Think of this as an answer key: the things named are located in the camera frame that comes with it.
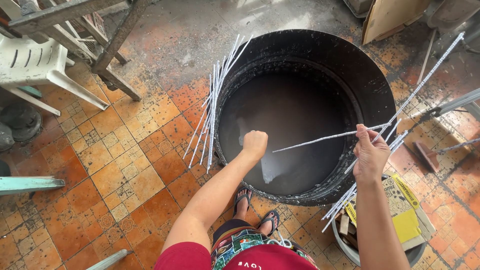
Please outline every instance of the concrete floor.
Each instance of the concrete floor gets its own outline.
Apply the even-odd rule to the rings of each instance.
[[[106,28],[112,32],[120,18],[105,18]],[[306,28],[359,45],[361,23],[341,0],[164,0],[149,6],[121,49],[132,61],[112,62],[143,95],[141,102],[109,91],[77,62],[67,75],[111,106],[100,111],[61,88],[41,86],[44,102],[62,116],[42,111],[40,136],[0,153],[13,175],[54,175],[66,182],[58,190],[0,197],[0,270],[84,270],[122,248],[133,253],[114,269],[151,269],[181,210],[220,169],[206,173],[187,136],[199,121],[212,63],[237,34]],[[430,36],[430,29],[416,22],[360,46],[386,76],[397,105],[414,88]],[[426,70],[435,62],[431,58]],[[442,169],[432,173],[412,145],[421,139],[440,149],[480,135],[480,123],[468,113],[440,118],[426,113],[477,88],[478,70],[477,56],[456,49],[399,115],[397,130],[410,132],[385,169],[402,175],[438,231],[415,270],[480,266],[480,146],[440,156]],[[185,151],[186,160],[196,155],[191,169],[181,159]],[[233,198],[210,236],[231,218],[232,204]],[[304,246],[320,269],[355,268],[336,246],[331,228],[321,233],[327,208],[254,196],[247,221],[257,225],[271,209],[280,213],[282,235]]]

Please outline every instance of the woman's right hand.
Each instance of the woman's right hand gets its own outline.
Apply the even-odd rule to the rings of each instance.
[[[370,181],[380,181],[382,173],[390,156],[390,148],[380,136],[372,144],[371,141],[378,135],[378,132],[367,130],[363,124],[357,125],[357,142],[353,153],[359,160],[353,167],[353,175],[357,184]]]
[[[250,131],[243,137],[243,150],[248,157],[259,161],[265,154],[268,135],[262,131]]]

